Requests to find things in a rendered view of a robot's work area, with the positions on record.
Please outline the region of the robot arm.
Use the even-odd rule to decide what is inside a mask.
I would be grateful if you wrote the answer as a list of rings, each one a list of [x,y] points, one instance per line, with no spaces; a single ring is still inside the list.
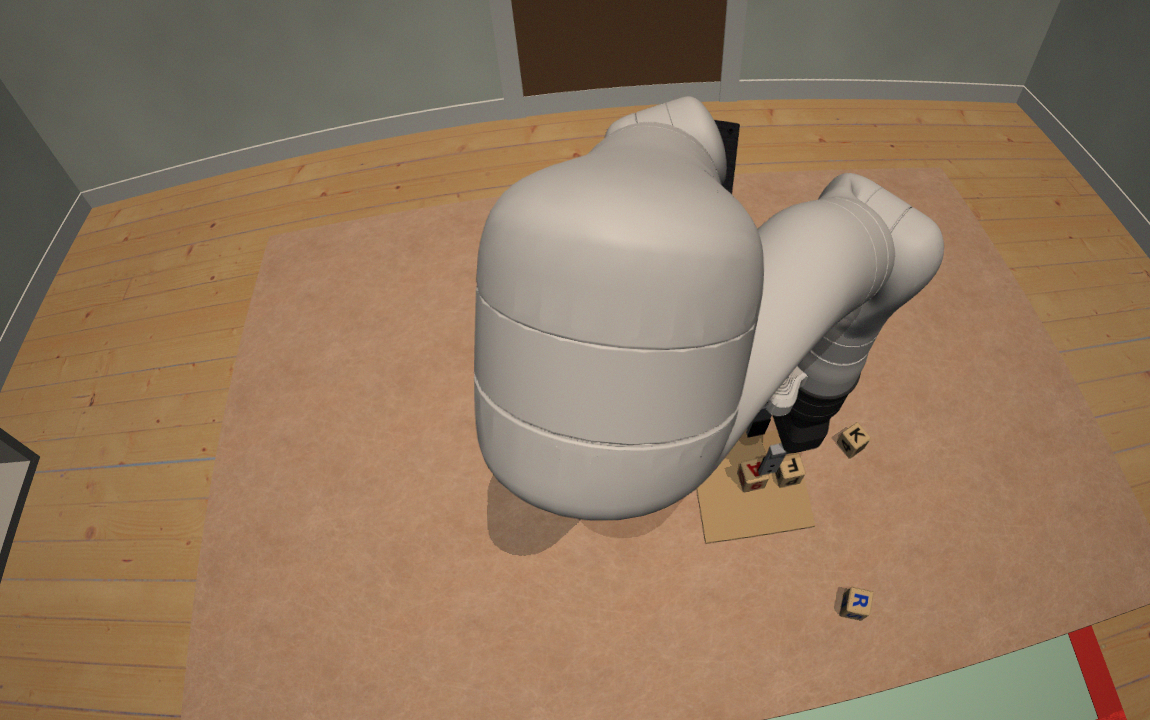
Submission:
[[[697,97],[604,137],[499,196],[476,261],[486,468],[590,521],[693,492],[811,350],[857,363],[944,260],[940,225],[853,173],[757,231]]]

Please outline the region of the tan flat mat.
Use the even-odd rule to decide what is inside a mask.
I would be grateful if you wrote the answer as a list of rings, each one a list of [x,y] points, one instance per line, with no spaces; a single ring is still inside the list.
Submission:
[[[796,487],[780,488],[773,472],[762,489],[741,491],[739,464],[766,455],[770,445],[779,443],[779,430],[749,438],[743,434],[716,470],[697,488],[706,544],[816,527],[804,477]]]

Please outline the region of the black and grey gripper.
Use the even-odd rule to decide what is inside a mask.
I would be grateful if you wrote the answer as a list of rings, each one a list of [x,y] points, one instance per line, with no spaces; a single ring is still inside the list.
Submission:
[[[811,350],[793,373],[787,375],[784,384],[747,427],[747,437],[762,436],[773,416],[781,439],[762,457],[759,477],[777,472],[787,454],[821,445],[831,416],[857,386],[868,354],[857,363],[830,363]]]

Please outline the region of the tan wooden letter block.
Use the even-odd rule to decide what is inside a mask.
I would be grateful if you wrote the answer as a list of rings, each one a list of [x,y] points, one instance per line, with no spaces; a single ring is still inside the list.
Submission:
[[[775,472],[775,475],[780,488],[796,487],[796,484],[800,484],[802,478],[805,477],[802,455],[785,455],[784,462],[781,462],[779,470]]]
[[[766,487],[768,480],[770,480],[770,474],[762,475],[759,477],[758,468],[761,466],[762,457],[757,457],[757,459],[743,461],[739,464],[738,477],[741,484],[741,491],[749,492],[754,491],[754,489],[762,489]]]
[[[837,445],[839,445],[839,449],[843,449],[844,454],[848,457],[854,457],[859,454],[862,449],[866,449],[869,439],[871,437],[868,436],[868,432],[866,432],[866,430],[864,430],[857,421],[857,423],[849,427],[846,430],[843,430],[839,439],[837,439]]]
[[[841,603],[839,616],[850,618],[854,620],[862,621],[869,616],[873,591],[864,591],[864,589],[851,587],[845,593],[843,593],[843,603]]]

